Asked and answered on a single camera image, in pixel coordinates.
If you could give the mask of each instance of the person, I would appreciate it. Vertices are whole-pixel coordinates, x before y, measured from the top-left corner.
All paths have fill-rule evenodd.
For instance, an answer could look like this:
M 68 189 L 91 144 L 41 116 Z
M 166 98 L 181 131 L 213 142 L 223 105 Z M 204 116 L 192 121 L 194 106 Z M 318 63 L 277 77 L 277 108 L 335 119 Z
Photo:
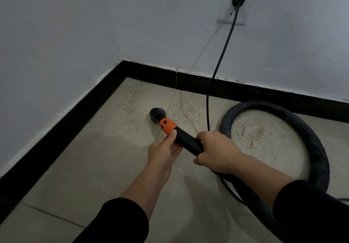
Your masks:
M 80 242 L 144 242 L 149 220 L 161 189 L 182 151 L 177 132 L 155 142 L 148 163 L 137 179 L 116 199 L 106 202 L 96 218 L 74 240 Z M 266 205 L 295 242 L 346 241 L 349 206 L 321 192 L 305 180 L 296 180 L 241 152 L 219 132 L 200 132 L 204 152 L 194 163 L 212 171 L 233 174 L 245 182 Z

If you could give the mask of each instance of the wall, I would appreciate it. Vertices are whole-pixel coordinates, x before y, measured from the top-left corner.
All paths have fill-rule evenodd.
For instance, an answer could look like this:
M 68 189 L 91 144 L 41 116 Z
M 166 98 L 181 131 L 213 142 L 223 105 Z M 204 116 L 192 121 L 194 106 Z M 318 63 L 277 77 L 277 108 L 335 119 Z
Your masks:
M 0 176 L 120 61 L 105 0 L 0 0 Z
M 222 0 L 107 0 L 120 53 L 210 76 L 230 25 Z M 305 95 L 349 99 L 349 0 L 255 0 L 233 32 L 218 77 Z

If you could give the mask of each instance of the person's left arm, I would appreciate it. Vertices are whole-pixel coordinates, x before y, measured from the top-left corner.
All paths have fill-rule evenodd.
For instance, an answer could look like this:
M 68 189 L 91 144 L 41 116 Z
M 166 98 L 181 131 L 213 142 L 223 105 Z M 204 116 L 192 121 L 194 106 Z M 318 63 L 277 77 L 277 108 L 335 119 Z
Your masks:
M 80 242 L 144 242 L 149 220 L 172 164 L 182 151 L 174 144 L 177 132 L 148 149 L 148 163 L 133 183 L 116 199 L 107 201 L 96 218 L 74 240 Z

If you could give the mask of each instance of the coiled hose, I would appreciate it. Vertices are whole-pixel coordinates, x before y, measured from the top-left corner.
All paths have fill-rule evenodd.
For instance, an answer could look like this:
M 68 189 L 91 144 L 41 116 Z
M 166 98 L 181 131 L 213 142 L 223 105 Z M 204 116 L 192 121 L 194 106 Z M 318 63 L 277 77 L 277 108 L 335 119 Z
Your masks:
M 329 184 L 329 164 L 325 149 L 314 131 L 301 118 L 289 110 L 267 101 L 252 100 L 242 102 L 232 107 L 225 114 L 220 123 L 220 133 L 231 138 L 231 128 L 234 120 L 244 111 L 251 109 L 272 113 L 287 122 L 299 134 L 310 157 L 310 175 L 308 181 L 321 191 L 326 192 Z M 270 232 L 282 242 L 291 242 L 290 236 L 274 219 L 273 211 L 262 202 L 251 188 L 233 175 L 219 175 L 233 184 L 242 201 Z

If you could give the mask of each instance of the white outlet plate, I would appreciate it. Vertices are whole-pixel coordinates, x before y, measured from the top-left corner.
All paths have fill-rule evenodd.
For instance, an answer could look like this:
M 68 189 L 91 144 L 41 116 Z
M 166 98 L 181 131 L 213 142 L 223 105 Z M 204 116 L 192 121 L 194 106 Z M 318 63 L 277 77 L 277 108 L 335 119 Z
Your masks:
M 236 19 L 237 25 L 245 25 L 248 14 L 252 8 L 254 0 L 245 0 L 244 4 L 240 7 L 238 17 Z M 218 14 L 218 21 L 222 23 L 233 23 L 235 15 L 235 7 L 232 4 L 232 0 L 223 0 L 220 6 Z

